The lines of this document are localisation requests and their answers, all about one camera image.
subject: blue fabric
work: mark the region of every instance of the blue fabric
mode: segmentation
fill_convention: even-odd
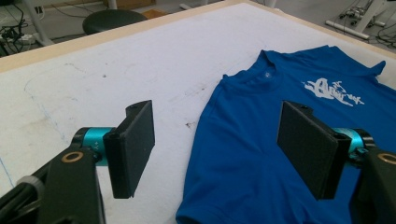
[[[262,51],[224,76],[197,127],[178,223],[350,223],[359,170],[346,166],[334,200],[316,201],[276,144],[283,100],[308,105],[330,127],[362,128],[395,151],[396,91],[337,47]]]

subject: round black cushion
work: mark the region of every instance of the round black cushion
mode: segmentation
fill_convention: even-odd
[[[82,29],[85,34],[93,35],[146,20],[147,18],[138,12],[122,9],[109,9],[94,12],[89,15],[82,23]]]

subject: floor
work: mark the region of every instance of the floor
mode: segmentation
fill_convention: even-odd
[[[270,0],[254,1],[263,5],[265,5],[265,1],[266,4],[270,4],[271,2]],[[200,2],[197,0],[157,0],[156,5],[138,8],[135,9],[135,11],[144,12],[155,8],[166,13],[175,13],[183,10],[179,6],[182,3],[191,7],[200,6]],[[331,26],[326,25],[325,21],[335,21],[353,28],[350,23],[355,20],[350,19],[348,16],[340,19],[339,15],[345,13],[352,7],[364,7],[366,3],[367,0],[277,0],[275,7],[294,17],[310,21],[314,24],[348,35],[343,31],[336,30]],[[21,19],[21,10],[24,11],[23,15],[25,19],[21,31],[26,35],[35,33],[35,27],[30,21],[26,8],[24,8],[22,4],[18,3],[16,6],[20,9],[15,8],[14,6],[0,7],[0,25],[4,27],[18,24],[18,21]],[[387,10],[387,14],[384,14],[383,18],[378,17],[379,20],[386,22],[385,28],[387,29],[378,26],[366,28],[364,33],[370,35],[370,38],[369,40],[362,41],[396,53],[396,25],[394,25],[396,24],[396,13],[394,13],[396,11],[396,6],[394,7],[392,5],[392,8],[392,10]],[[44,13],[39,14],[39,17],[41,18],[41,23],[43,24],[48,37],[55,43],[59,43],[84,36],[81,26],[84,18],[94,11],[104,9],[106,9],[106,7],[102,4],[102,1],[77,6],[46,7],[44,9]],[[378,40],[379,36],[382,37],[382,39],[387,39],[388,42],[384,43],[383,40]],[[23,46],[18,44],[17,46],[6,46],[6,50],[9,54],[36,48],[41,48],[41,46],[37,43],[24,44]]]

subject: gray floor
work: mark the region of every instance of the gray floor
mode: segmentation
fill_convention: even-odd
[[[264,1],[265,0],[257,0],[257,2],[260,4],[265,4]],[[143,7],[135,10],[138,12],[143,12],[152,8],[156,8],[167,13],[175,13],[183,10],[179,6],[179,4],[181,3],[186,3],[192,7],[198,7],[200,5],[200,2],[197,0],[157,0],[157,4],[155,6]],[[339,15],[354,6],[364,7],[366,3],[367,0],[277,0],[276,8],[279,8],[283,12],[290,14],[294,17],[312,22],[328,29],[335,30],[334,28],[326,25],[325,21],[336,21],[337,23],[345,24],[346,26],[353,28],[353,26],[350,25],[350,23],[353,21],[352,19],[350,19],[349,17],[339,19]],[[22,28],[22,32],[24,34],[35,33],[35,27],[32,25],[29,16],[26,13],[26,9],[23,7],[22,4],[17,4],[17,6],[19,6],[25,12],[24,18],[26,19],[26,27]],[[40,17],[43,17],[41,19],[41,22],[49,38],[51,38],[55,43],[59,43],[67,41],[69,39],[84,36],[81,26],[84,18],[87,17],[89,14],[93,13],[94,11],[104,9],[106,9],[106,7],[100,1],[97,3],[90,3],[78,6],[47,8],[45,9],[45,14],[40,14]],[[387,22],[386,27],[389,27],[396,22],[395,14],[393,14],[394,10],[395,9],[388,10],[387,13],[389,15],[387,15],[385,18],[380,18],[382,21]],[[20,19],[20,17],[21,13],[14,6],[0,7],[0,25],[5,26],[17,24],[17,21]],[[377,40],[378,32],[380,32],[381,36],[384,36],[386,38],[392,37],[393,41],[396,41],[396,26],[390,27],[385,31],[381,31],[381,29],[383,28],[376,26],[365,29],[364,33],[370,35],[371,37],[369,40],[362,41],[396,53],[395,48],[390,48],[385,44],[380,44]],[[348,35],[340,30],[338,30],[337,32]],[[25,46],[23,47],[22,51],[35,48],[40,48],[40,46],[38,44]]]

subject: logo on shirt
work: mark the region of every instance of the logo on shirt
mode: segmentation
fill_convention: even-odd
[[[307,90],[312,91],[318,98],[335,99],[349,106],[364,105],[364,102],[359,96],[347,93],[346,89],[341,86],[341,83],[341,81],[336,81],[332,82],[332,85],[329,86],[327,79],[322,77],[316,82],[307,81],[307,83],[304,83],[304,86]]]

